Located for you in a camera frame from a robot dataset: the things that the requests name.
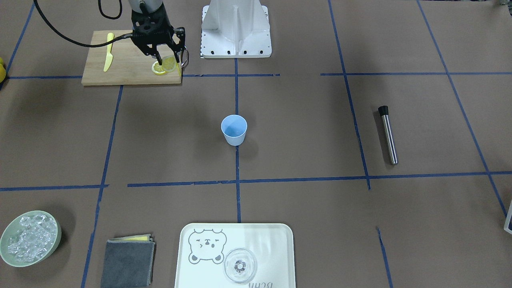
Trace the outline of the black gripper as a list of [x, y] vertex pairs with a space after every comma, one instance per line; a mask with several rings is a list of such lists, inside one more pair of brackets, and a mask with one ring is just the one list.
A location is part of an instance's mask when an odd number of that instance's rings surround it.
[[168, 18], [165, 8], [143, 14], [132, 11], [133, 44], [143, 54], [152, 54], [157, 63], [162, 65], [162, 57], [158, 45], [167, 45], [174, 53], [174, 58], [180, 68], [183, 68], [183, 51], [185, 50], [184, 27], [174, 28]]

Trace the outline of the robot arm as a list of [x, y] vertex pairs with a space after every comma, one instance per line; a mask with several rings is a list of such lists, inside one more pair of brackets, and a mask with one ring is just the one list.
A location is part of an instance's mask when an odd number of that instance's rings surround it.
[[186, 33], [184, 27], [173, 27], [162, 0], [130, 0], [132, 9], [130, 20], [133, 31], [131, 40], [144, 55], [157, 59], [159, 64], [163, 60], [157, 46], [166, 45], [174, 53], [177, 63], [181, 63], [181, 56], [186, 49]]

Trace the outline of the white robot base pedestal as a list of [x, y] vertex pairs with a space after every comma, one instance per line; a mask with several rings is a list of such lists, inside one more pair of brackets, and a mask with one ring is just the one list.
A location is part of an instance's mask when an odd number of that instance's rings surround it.
[[272, 55], [268, 7], [259, 0], [212, 0], [202, 9], [202, 58]]

